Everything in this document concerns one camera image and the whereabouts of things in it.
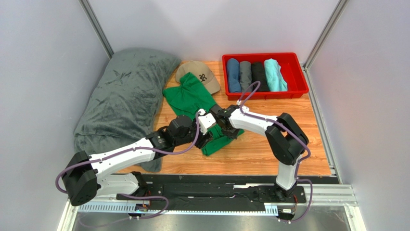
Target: red plastic tray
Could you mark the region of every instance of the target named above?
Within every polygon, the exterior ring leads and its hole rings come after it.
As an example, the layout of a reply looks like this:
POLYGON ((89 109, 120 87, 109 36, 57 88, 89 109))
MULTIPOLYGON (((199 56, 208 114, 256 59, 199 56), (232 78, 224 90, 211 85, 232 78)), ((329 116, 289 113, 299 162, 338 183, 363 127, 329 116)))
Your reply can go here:
POLYGON ((242 93, 230 93, 228 89, 228 75, 226 73, 226 63, 230 58, 239 62, 249 61, 251 63, 263 62, 267 59, 275 59, 281 66, 283 79, 288 84, 288 91, 278 92, 255 92, 250 99, 291 99, 300 98, 309 92, 308 84, 303 75, 302 68, 295 53, 260 53, 260 54, 225 54, 222 56, 223 74, 225 78, 225 92, 228 100, 238 100, 242 93))

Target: white wall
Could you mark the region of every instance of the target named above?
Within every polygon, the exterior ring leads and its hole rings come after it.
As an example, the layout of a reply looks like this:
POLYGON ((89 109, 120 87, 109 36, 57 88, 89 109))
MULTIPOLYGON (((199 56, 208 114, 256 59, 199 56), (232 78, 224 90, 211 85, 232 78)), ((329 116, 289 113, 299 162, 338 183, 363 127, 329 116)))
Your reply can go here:
POLYGON ((54 179, 108 58, 76 0, 2 1, 0 28, 1 229, 56 230, 54 179))
POLYGON ((367 229, 410 222, 410 1, 352 0, 311 78, 367 229))
POLYGON ((338 0, 90 0, 114 51, 157 48, 184 60, 295 52, 305 62, 338 0))

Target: tan cap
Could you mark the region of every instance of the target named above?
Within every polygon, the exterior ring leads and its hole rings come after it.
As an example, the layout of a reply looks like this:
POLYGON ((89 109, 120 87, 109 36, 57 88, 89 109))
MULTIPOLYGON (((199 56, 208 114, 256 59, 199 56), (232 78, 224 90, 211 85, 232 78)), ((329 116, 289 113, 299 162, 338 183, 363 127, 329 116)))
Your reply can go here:
POLYGON ((180 83, 180 79, 188 72, 195 75, 202 82, 209 93, 214 94, 221 90, 221 86, 215 78, 214 73, 212 73, 211 69, 209 69, 206 64, 200 61, 189 61, 182 64, 175 74, 176 81, 180 83))

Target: wooden platform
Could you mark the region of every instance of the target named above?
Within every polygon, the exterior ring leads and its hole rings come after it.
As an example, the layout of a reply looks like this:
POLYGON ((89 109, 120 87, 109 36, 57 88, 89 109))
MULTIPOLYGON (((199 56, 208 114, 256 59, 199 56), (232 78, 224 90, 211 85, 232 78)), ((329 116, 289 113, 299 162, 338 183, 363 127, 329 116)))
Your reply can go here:
MULTIPOLYGON (((222 62, 205 62, 213 71, 221 85, 221 91, 214 94, 215 101, 223 108, 235 101, 228 101, 225 94, 222 62)), ((175 81, 175 73, 165 88, 179 86, 175 81)), ((305 160, 299 169, 299 175, 330 175, 329 164, 322 145, 316 119, 308 95, 300 99, 284 100, 249 100, 246 103, 252 112, 279 116, 282 112, 289 113, 299 124, 309 138, 309 148, 312 156, 305 160)), ((166 126, 175 113, 164 99, 161 110, 155 118, 155 129, 166 126)), ((175 148, 181 151, 187 148, 183 145, 175 148)), ((131 166, 120 172, 146 172, 141 167, 131 166)), ((278 160, 273 155, 265 137, 246 131, 237 140, 232 141, 218 152, 204 156, 197 148, 192 148, 181 155, 163 157, 162 174, 235 174, 235 175, 276 175, 278 160)))

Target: blue folded shirt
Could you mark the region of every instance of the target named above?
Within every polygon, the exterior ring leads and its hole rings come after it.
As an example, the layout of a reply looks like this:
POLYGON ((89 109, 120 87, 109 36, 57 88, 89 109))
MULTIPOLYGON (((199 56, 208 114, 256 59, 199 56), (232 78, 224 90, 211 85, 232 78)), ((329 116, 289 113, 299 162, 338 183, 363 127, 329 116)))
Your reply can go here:
POLYGON ((241 85, 239 84, 239 62, 231 58, 226 64, 226 71, 228 72, 228 89, 230 93, 241 92, 241 85))
POLYGON ((281 74, 281 66, 274 59, 263 62, 265 66, 266 81, 270 91, 288 91, 288 84, 281 74))

